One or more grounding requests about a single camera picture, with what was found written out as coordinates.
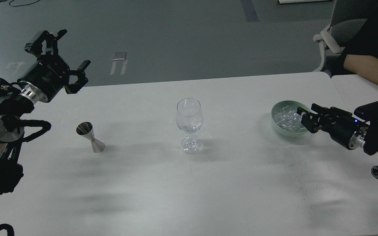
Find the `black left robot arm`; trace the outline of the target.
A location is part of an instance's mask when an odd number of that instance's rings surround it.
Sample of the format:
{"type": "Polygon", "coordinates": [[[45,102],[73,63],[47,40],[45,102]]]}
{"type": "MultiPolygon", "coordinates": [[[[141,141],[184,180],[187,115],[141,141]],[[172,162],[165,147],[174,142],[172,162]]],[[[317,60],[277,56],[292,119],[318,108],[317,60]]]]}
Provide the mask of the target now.
{"type": "Polygon", "coordinates": [[[22,144],[51,129],[47,121],[21,116],[33,112],[37,102],[49,103],[61,89],[76,94],[88,82],[85,69],[90,60],[72,70],[58,53],[58,41],[66,33],[65,29],[57,34],[37,33],[24,48],[36,57],[36,63],[17,82],[0,78],[0,144],[5,144],[0,157],[0,195],[13,192],[24,175],[18,164],[22,144]]]}

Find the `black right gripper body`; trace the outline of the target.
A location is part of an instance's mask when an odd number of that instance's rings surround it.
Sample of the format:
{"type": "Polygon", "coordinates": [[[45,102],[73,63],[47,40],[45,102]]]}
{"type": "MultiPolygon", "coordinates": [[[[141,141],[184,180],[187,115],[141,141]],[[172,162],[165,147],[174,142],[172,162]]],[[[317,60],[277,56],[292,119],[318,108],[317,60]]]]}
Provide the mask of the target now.
{"type": "Polygon", "coordinates": [[[366,123],[353,117],[350,112],[333,115],[324,131],[331,139],[348,150],[362,147],[365,143],[366,123]]]}

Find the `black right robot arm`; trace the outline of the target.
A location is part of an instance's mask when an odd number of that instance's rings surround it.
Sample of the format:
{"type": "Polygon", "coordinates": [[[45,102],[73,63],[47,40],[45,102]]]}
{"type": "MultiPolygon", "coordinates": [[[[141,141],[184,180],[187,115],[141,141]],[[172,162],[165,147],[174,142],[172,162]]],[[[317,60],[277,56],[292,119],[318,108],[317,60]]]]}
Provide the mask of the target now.
{"type": "MultiPolygon", "coordinates": [[[[297,113],[310,133],[322,130],[348,150],[362,148],[370,156],[378,152],[378,101],[359,106],[353,113],[314,103],[311,111],[298,107],[297,113]]],[[[371,173],[378,180],[378,166],[373,166],[371,173]]]]}

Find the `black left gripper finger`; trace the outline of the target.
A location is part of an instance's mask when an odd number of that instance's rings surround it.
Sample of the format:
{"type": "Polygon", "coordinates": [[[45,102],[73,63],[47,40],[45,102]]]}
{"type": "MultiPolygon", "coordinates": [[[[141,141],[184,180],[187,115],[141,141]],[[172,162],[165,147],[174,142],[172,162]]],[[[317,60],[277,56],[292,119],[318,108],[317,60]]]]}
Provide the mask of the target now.
{"type": "Polygon", "coordinates": [[[54,35],[48,31],[38,32],[34,38],[26,43],[24,50],[34,55],[37,60],[63,60],[59,55],[58,41],[67,33],[66,29],[54,35]]]}
{"type": "Polygon", "coordinates": [[[90,60],[84,60],[80,66],[75,70],[67,70],[66,76],[76,76],[77,80],[72,84],[67,84],[64,86],[67,94],[76,94],[82,89],[87,83],[88,78],[86,77],[85,69],[91,64],[90,60]]]}

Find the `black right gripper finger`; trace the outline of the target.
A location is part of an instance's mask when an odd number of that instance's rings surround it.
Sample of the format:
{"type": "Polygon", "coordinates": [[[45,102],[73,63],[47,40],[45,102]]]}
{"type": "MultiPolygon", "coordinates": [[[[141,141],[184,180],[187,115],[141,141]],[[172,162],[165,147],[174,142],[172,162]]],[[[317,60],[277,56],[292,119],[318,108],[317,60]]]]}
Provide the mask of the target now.
{"type": "Polygon", "coordinates": [[[316,112],[316,114],[312,114],[312,119],[353,119],[352,113],[345,111],[343,109],[339,109],[337,107],[323,107],[319,106],[316,103],[312,103],[311,110],[316,112]]]}
{"type": "Polygon", "coordinates": [[[329,116],[329,109],[326,107],[311,107],[312,111],[310,112],[303,107],[297,108],[297,114],[301,115],[301,124],[308,130],[310,133],[317,133],[319,130],[326,130],[331,125],[331,118],[329,116]]]}

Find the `person forearm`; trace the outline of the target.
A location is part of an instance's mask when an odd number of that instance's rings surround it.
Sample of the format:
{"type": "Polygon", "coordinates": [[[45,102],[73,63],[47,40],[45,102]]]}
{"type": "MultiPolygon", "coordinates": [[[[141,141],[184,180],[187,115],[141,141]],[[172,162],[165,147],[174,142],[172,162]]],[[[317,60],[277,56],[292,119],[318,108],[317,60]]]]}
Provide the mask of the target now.
{"type": "Polygon", "coordinates": [[[369,55],[347,55],[344,69],[378,85],[378,59],[369,55]]]}

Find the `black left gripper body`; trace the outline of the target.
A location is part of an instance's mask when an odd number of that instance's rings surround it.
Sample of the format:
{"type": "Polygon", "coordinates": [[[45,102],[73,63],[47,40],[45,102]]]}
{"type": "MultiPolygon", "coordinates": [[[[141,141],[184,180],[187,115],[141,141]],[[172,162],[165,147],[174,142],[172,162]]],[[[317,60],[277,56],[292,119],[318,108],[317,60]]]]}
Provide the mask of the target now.
{"type": "Polygon", "coordinates": [[[40,99],[49,103],[57,93],[69,84],[69,66],[59,55],[42,55],[17,82],[31,84],[44,94],[40,99]]]}

